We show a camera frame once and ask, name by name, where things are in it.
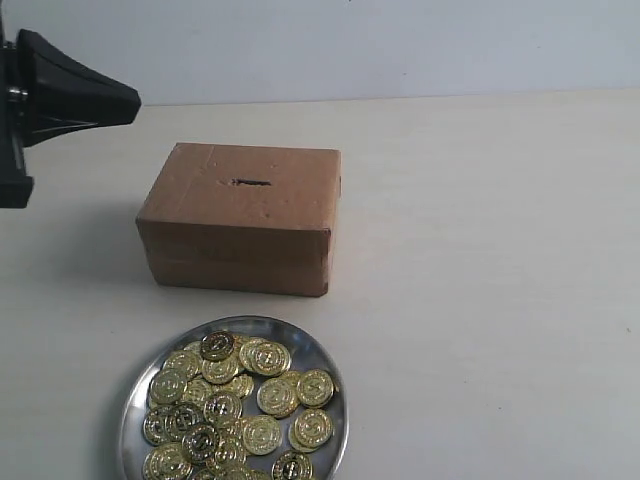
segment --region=plate rim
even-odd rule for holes
[[[145,378],[147,376],[147,373],[149,372],[149,370],[151,370],[154,367],[154,365],[164,356],[163,352],[167,348],[169,348],[170,345],[174,345],[175,343],[178,343],[182,338],[188,337],[193,332],[195,332],[196,330],[200,330],[200,329],[202,329],[202,328],[204,328],[206,326],[214,325],[214,324],[219,323],[219,322],[224,322],[224,321],[229,321],[229,320],[234,320],[234,319],[242,319],[242,318],[268,320],[268,321],[271,321],[271,322],[279,323],[279,324],[284,325],[284,326],[289,327],[289,328],[294,328],[296,330],[299,330],[300,332],[304,333],[305,335],[308,335],[309,337],[311,337],[318,344],[318,347],[320,348],[322,353],[325,355],[325,357],[327,359],[329,359],[329,361],[331,362],[331,364],[332,364],[332,366],[333,366],[333,368],[335,370],[335,375],[337,377],[337,380],[340,383],[340,393],[342,394],[343,404],[344,404],[344,434],[342,435],[342,439],[340,440],[340,447],[338,448],[338,455],[336,457],[336,461],[334,462],[333,466],[329,470],[329,474],[326,477],[326,480],[331,480],[335,476],[335,474],[338,471],[338,468],[340,467],[340,464],[342,463],[342,460],[344,458],[344,453],[345,453],[345,450],[347,448],[347,441],[349,439],[349,404],[347,402],[347,392],[346,392],[344,380],[342,378],[342,374],[340,373],[340,370],[338,369],[338,366],[336,365],[336,362],[333,360],[333,357],[324,348],[322,343],[320,343],[309,332],[303,330],[302,328],[298,327],[297,325],[293,325],[292,323],[286,322],[286,321],[281,320],[279,318],[268,317],[268,316],[264,316],[264,315],[231,315],[231,316],[228,316],[228,317],[217,318],[215,320],[211,320],[210,322],[202,323],[202,324],[200,324],[198,326],[195,326],[195,327],[187,330],[186,332],[184,332],[182,334],[179,334],[179,335],[173,337],[171,340],[169,340],[168,342],[165,343],[164,347],[160,347],[160,349],[159,349],[160,353],[158,353],[157,355],[154,355],[151,360],[146,362],[146,365],[147,365],[146,368],[144,368],[140,372],[140,374],[136,377],[135,381],[131,385],[131,389],[129,391],[129,395],[127,395],[127,398],[126,398],[126,400],[124,402],[124,405],[122,406],[122,411],[121,411],[121,414],[120,414],[120,422],[119,422],[119,425],[118,425],[118,435],[116,436],[116,462],[118,463],[118,471],[119,471],[119,475],[120,475],[120,479],[121,480],[131,480],[131,479],[129,479],[127,477],[127,473],[126,473],[125,468],[124,468],[124,456],[123,456],[123,452],[122,452],[122,441],[123,441],[123,436],[124,436],[125,419],[126,419],[126,416],[127,416],[127,412],[129,410],[128,406],[133,401],[133,398],[134,398],[134,396],[136,394],[136,391],[137,391],[137,387],[142,382],[143,378]]]

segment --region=coin slot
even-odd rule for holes
[[[252,187],[270,187],[271,182],[266,180],[247,180],[246,178],[233,178],[231,179],[231,185],[237,187],[239,185],[249,185]]]

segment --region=cardboard box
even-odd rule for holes
[[[136,224],[161,285],[320,296],[340,152],[177,144]]]

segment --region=table surface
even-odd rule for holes
[[[337,480],[631,479],[640,451],[640,90],[152,107],[27,151],[0,211],[4,478],[113,480],[143,362],[275,316],[340,366]],[[134,226],[178,141],[343,153],[320,299],[155,285]]]

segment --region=silver plate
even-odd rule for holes
[[[117,446],[117,460],[121,478],[143,480],[142,464],[152,449],[142,436],[142,422],[147,411],[146,400],[151,379],[162,368],[164,361],[172,351],[180,350],[193,341],[201,340],[205,335],[216,330],[228,330],[233,333],[275,340],[289,349],[292,370],[304,372],[312,368],[320,368],[331,374],[336,391],[331,402],[324,409],[333,420],[334,435],[323,447],[311,453],[310,457],[313,462],[314,478],[316,480],[332,479],[342,460],[349,433],[347,398],[338,367],[322,348],[322,345],[305,331],[282,320],[257,316],[222,318],[196,327],[169,343],[145,368],[135,382],[122,413]],[[256,385],[253,394],[243,401],[243,415],[262,413],[256,404],[256,392],[265,378],[254,376],[254,380]],[[276,459],[290,448],[287,440],[289,424],[303,409],[302,406],[298,407],[293,415],[280,420],[284,438],[282,446],[264,457],[249,457],[247,463],[252,468],[271,473],[271,467]]]

